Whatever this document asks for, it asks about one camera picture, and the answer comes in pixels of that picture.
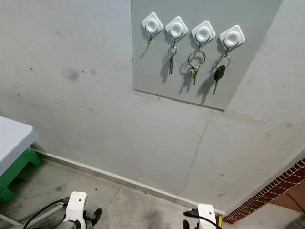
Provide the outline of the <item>large keyring with keys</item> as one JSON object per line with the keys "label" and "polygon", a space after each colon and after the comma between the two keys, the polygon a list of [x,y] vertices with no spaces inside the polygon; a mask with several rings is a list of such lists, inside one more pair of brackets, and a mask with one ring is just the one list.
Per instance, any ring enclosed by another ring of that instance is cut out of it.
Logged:
{"label": "large keyring with keys", "polygon": [[189,71],[191,74],[192,85],[196,85],[197,76],[200,67],[205,63],[206,55],[201,49],[196,49],[194,52],[189,54],[187,63],[189,64]]}

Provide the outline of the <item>pair of silver keys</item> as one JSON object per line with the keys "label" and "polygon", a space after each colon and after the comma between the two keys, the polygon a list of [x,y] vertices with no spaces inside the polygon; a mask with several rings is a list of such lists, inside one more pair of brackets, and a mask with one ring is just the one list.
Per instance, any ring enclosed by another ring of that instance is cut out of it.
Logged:
{"label": "pair of silver keys", "polygon": [[174,57],[177,53],[176,44],[172,44],[170,48],[168,48],[168,59],[169,59],[169,67],[168,67],[168,74],[173,74],[173,66],[174,66]]}

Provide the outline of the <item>white skirting strip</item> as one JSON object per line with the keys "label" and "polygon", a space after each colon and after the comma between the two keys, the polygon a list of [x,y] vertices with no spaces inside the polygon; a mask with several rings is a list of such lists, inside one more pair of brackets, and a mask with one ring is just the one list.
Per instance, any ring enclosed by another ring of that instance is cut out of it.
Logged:
{"label": "white skirting strip", "polygon": [[175,196],[174,194],[171,194],[164,190],[160,190],[160,189],[156,189],[152,186],[144,185],[143,183],[133,181],[126,177],[122,177],[120,175],[113,174],[111,172],[107,172],[107,171],[104,171],[104,170],[101,170],[101,169],[98,169],[98,168],[95,168],[95,167],[92,167],[89,165],[85,165],[81,162],[76,162],[76,161],[69,160],[69,159],[66,159],[66,158],[63,158],[63,157],[60,157],[57,155],[53,155],[53,154],[47,153],[46,151],[43,151],[43,150],[35,149],[34,151],[36,151],[37,153],[39,153],[39,155],[41,157],[43,157],[44,159],[47,159],[49,161],[57,162],[58,164],[68,166],[70,168],[84,172],[86,174],[90,174],[92,176],[102,177],[104,179],[107,179],[107,180],[117,183],[119,185],[128,186],[132,189],[136,189],[141,192],[145,192],[151,196],[156,196],[159,198],[163,198],[164,200],[167,200],[167,201],[172,201],[172,203],[182,205],[183,207],[194,208],[194,207],[197,207],[199,204],[196,201],[188,200],[188,199],[180,197],[180,196]]}

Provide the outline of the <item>green table leg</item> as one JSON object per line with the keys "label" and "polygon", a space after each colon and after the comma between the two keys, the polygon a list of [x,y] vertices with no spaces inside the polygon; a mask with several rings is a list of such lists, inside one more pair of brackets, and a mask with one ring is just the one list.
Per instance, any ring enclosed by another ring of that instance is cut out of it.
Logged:
{"label": "green table leg", "polygon": [[9,185],[17,179],[17,176],[28,165],[39,166],[41,157],[32,146],[29,146],[8,168],[0,175],[0,203],[11,201],[15,193],[9,189]]}

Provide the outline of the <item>red brick strip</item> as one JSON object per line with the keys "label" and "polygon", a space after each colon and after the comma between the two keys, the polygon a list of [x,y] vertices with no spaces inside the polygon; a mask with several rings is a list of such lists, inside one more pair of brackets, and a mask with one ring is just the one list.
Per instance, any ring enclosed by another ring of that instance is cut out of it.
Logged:
{"label": "red brick strip", "polygon": [[300,185],[303,181],[305,181],[305,158],[297,161],[292,167],[273,179],[246,202],[224,216],[223,222],[233,224],[242,220],[242,218],[251,215],[259,208],[271,203],[277,197],[294,189],[294,187]]}

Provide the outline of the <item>white table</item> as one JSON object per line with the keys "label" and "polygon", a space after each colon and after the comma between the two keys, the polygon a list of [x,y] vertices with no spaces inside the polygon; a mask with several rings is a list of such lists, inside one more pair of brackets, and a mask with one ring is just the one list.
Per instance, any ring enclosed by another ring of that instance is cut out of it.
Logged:
{"label": "white table", "polygon": [[39,133],[31,125],[0,117],[0,175],[37,139]]}

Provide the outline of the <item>black car key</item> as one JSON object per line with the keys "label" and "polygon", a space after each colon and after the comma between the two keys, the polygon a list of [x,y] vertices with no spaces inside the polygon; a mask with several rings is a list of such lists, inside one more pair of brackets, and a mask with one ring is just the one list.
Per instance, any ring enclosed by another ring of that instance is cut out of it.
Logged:
{"label": "black car key", "polygon": [[220,79],[222,79],[222,77],[224,76],[226,67],[228,67],[228,65],[230,65],[230,63],[231,63],[230,55],[227,53],[223,53],[216,60],[216,70],[213,75],[215,85],[214,85],[212,94],[216,94],[216,89],[218,87],[218,83],[219,83]]}

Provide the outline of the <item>grey wall board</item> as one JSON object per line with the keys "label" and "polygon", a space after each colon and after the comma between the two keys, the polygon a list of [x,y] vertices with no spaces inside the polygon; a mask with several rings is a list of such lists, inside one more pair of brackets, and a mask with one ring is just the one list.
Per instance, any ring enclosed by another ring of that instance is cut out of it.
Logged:
{"label": "grey wall board", "polygon": [[[149,94],[225,110],[282,3],[283,0],[131,0],[133,87]],[[147,44],[149,35],[141,22],[151,12],[157,14],[164,29]],[[165,26],[178,16],[189,32],[176,42],[173,74],[169,75],[168,48],[172,39]],[[198,44],[191,30],[205,20],[211,23],[216,37],[201,48],[206,60],[199,69],[196,85],[192,85],[187,58]],[[216,94],[212,94],[216,60],[225,52],[219,35],[234,25],[241,27],[246,41],[227,53],[231,63],[218,83]]]}

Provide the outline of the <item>white square wall hook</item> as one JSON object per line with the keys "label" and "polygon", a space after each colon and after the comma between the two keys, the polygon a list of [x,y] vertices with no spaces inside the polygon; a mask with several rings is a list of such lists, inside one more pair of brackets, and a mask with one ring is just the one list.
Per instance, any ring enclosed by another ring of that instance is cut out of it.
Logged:
{"label": "white square wall hook", "polygon": [[234,25],[230,29],[227,29],[223,33],[220,33],[219,40],[225,49],[225,54],[231,52],[231,50],[237,48],[241,44],[244,44],[246,37],[239,25]]}
{"label": "white square wall hook", "polygon": [[175,45],[179,39],[187,35],[189,29],[182,18],[178,16],[165,26],[165,31],[172,39],[172,44]]}
{"label": "white square wall hook", "polygon": [[151,12],[150,15],[144,18],[141,26],[149,35],[147,44],[150,44],[154,36],[161,33],[164,29],[164,25],[155,12]]}
{"label": "white square wall hook", "polygon": [[198,26],[193,28],[190,33],[198,44],[197,49],[202,48],[206,43],[209,43],[216,37],[216,32],[214,31],[209,20],[205,20],[198,24]]}

